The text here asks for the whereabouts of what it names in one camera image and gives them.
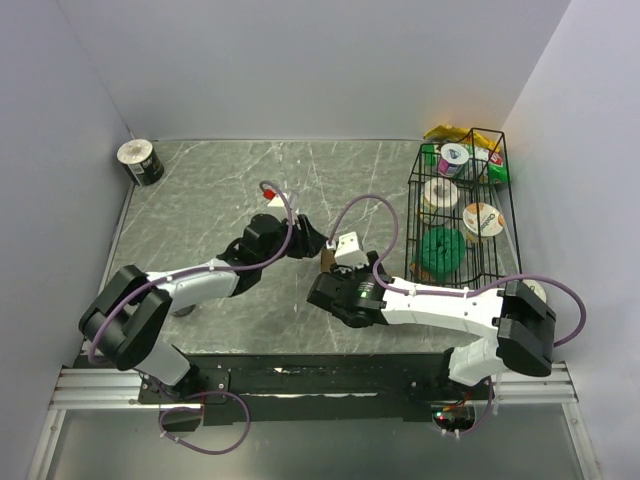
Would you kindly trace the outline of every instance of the snack bag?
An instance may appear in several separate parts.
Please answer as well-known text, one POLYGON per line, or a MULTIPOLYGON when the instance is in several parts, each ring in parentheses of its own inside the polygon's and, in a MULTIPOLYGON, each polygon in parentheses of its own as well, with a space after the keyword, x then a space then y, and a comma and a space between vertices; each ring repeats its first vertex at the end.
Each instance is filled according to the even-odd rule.
MULTIPOLYGON (((424 139, 429 143, 456 142, 471 145, 471 137, 464 138, 469 134, 469 130, 469 128, 453 127, 451 125, 438 125, 433 130, 425 133, 424 139)), ((483 137, 478 132, 473 132, 473 143, 476 147, 486 148, 489 151, 494 148, 496 152, 500 151, 499 148, 496 148, 496 142, 483 137)))

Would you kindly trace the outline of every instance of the wire basket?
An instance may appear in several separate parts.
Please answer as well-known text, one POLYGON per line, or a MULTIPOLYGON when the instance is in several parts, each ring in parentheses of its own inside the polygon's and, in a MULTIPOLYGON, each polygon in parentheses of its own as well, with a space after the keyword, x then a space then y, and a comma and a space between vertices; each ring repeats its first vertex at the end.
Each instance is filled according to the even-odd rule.
POLYGON ((521 272, 504 133, 472 128, 455 141, 420 145, 409 177, 405 278, 477 289, 521 272), (496 146, 477 146, 476 134, 496 146))

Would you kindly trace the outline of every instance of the gray marble tabletop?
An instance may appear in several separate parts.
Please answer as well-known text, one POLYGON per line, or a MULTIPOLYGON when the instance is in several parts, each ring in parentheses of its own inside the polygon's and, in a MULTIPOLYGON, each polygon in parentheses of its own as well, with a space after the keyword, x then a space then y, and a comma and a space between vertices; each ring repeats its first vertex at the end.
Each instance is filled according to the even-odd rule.
MULTIPOLYGON (((400 241, 385 262, 404 275, 407 179, 418 142, 203 141, 157 142, 163 178, 136 187, 110 272, 135 264, 165 271, 205 262, 240 236, 265 200, 260 180, 300 193, 300 213, 328 232, 344 205, 361 193, 388 198, 400 215, 400 241)), ((367 250, 391 239, 389 212, 374 201, 356 205, 340 231, 355 230, 367 250)), ((320 259, 282 259, 249 292, 200 304, 170 317, 162 338, 186 353, 441 352, 473 336, 419 325, 351 329, 306 303, 320 259)))

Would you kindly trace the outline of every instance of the white wall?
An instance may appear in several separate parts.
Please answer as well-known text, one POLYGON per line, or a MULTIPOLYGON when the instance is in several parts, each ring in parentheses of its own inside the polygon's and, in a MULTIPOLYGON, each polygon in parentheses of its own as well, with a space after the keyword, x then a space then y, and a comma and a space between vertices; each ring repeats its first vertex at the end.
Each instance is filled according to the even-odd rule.
POLYGON ((0 470, 24 478, 127 181, 126 127, 54 1, 0 3, 0 470))
MULTIPOLYGON (((640 3, 573 0, 505 124, 527 271, 584 298, 569 361, 606 478, 640 477, 640 3)), ((560 294, 558 330, 576 322, 560 294)))
POLYGON ((60 0, 137 136, 502 125, 569 0, 60 0))

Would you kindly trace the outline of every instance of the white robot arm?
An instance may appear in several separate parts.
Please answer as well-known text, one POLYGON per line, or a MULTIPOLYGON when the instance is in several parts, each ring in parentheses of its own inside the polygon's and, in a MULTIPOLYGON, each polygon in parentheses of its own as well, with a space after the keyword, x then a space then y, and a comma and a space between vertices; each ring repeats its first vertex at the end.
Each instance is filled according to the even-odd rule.
POLYGON ((339 238, 335 260, 340 267, 316 279, 308 301, 346 325, 415 323, 480 337, 446 352, 451 381, 473 386, 507 370, 537 377, 551 374, 555 313, 520 282, 467 298, 464 290, 388 277, 380 267, 387 283, 409 293, 385 290, 372 273, 377 254, 365 254, 355 232, 339 238), (456 296, 442 295, 447 292, 456 296))

